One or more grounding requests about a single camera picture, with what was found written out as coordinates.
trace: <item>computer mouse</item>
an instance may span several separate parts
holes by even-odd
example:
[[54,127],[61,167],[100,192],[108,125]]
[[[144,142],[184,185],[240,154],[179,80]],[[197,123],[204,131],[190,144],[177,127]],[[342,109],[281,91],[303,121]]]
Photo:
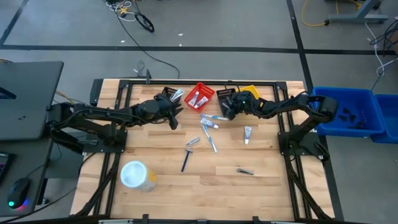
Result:
[[8,206],[10,208],[19,208],[24,203],[29,184],[30,180],[27,177],[14,182],[8,193]]

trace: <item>yellow cable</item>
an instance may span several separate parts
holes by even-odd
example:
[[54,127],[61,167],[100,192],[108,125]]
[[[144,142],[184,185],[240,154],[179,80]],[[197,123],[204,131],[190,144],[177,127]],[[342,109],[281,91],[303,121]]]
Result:
[[358,3],[358,2],[356,2],[356,1],[354,1],[354,0],[349,0],[349,1],[352,2],[352,3],[355,3],[356,9],[360,9],[360,8],[362,7],[362,4],[361,4],[361,3]]
[[[354,1],[354,0],[349,0],[349,1],[355,3],[356,9],[357,9],[357,10],[359,10],[359,9],[362,7],[362,4],[361,4],[361,3],[358,3],[358,2],[356,2],[356,1]],[[304,12],[305,12],[305,7],[307,6],[307,3],[308,3],[308,0],[305,0],[305,3],[304,3],[304,5],[303,5],[303,9],[302,9],[302,12],[301,12],[301,18],[302,18],[302,20],[303,20],[303,23],[304,23],[306,26],[309,26],[309,27],[320,27],[320,26],[325,26],[325,25],[326,25],[326,22],[322,22],[321,24],[308,24],[307,22],[305,22],[305,20],[304,20]],[[336,0],[336,13],[339,14],[339,10],[338,10],[338,0]]]
[[303,5],[303,9],[301,10],[301,19],[303,20],[304,25],[309,26],[309,27],[320,27],[320,26],[325,26],[326,22],[322,22],[321,24],[309,24],[305,22],[304,19],[304,12],[305,12],[305,7],[307,6],[308,0],[305,0],[305,3]]
[[62,96],[62,97],[64,97],[64,98],[66,98],[67,100],[69,100],[69,102],[71,103],[71,104],[75,104],[75,102],[73,102],[73,100],[71,100],[67,95],[65,95],[65,94],[63,94],[61,91],[56,91],[56,94],[58,94],[58,95],[60,95],[60,96]]
[[336,13],[338,14],[338,0],[336,0]]

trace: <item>concrete floor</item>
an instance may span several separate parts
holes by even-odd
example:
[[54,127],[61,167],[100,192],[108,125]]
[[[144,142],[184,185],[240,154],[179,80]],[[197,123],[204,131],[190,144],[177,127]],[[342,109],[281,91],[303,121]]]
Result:
[[[22,0],[0,1],[0,34],[8,26]],[[371,35],[363,24],[306,27],[301,21],[304,0],[293,0],[305,49],[372,50]],[[155,24],[150,34],[137,23],[125,23],[144,46],[273,47],[296,49],[285,1],[275,0],[143,0],[140,10]],[[385,0],[382,12],[397,14],[398,2]],[[340,13],[355,6],[339,0]],[[311,1],[308,22],[321,22],[335,13],[334,1]],[[374,24],[376,35],[384,25]],[[30,0],[6,45],[134,46],[115,15],[102,1]],[[149,52],[176,65],[181,78],[301,80],[304,75],[298,54],[255,52]],[[85,50],[0,50],[0,58],[15,62],[61,60],[65,62],[58,89],[85,102],[93,79],[134,76],[143,60],[154,78],[175,78],[174,69],[155,62],[142,52]],[[382,58],[384,62],[393,57]],[[314,86],[370,89],[377,78],[373,55],[311,55],[308,66]],[[398,63],[391,66],[374,93],[398,93]],[[341,207],[346,221],[397,223],[398,150],[395,145],[374,144],[370,139],[327,137]],[[46,197],[56,199],[76,186],[76,177],[49,181]],[[73,194],[26,220],[65,217]]]

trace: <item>red basket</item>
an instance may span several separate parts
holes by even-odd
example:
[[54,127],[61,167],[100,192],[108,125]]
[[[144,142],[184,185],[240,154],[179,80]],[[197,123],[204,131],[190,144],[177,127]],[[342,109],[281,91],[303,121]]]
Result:
[[[199,91],[197,102],[199,102],[204,96],[209,99],[204,105],[202,105],[199,108],[195,108],[194,106],[188,104],[188,102],[193,98],[193,96],[197,91]],[[214,93],[215,93],[214,90],[208,88],[205,84],[198,82],[198,84],[193,88],[193,90],[188,94],[188,96],[185,97],[184,102],[195,111],[201,112],[205,108],[206,104],[211,100],[211,97],[214,95]]]

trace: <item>blue bin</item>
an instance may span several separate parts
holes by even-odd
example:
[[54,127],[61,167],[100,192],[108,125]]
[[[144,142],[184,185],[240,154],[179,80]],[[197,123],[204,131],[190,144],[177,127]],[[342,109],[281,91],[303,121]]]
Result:
[[368,137],[372,134],[384,132],[380,109],[371,91],[353,88],[315,87],[313,95],[329,96],[338,102],[335,119],[329,123],[319,124],[315,128],[318,134]]
[[373,134],[372,141],[398,144],[398,95],[376,95],[375,97],[386,131],[382,134]]

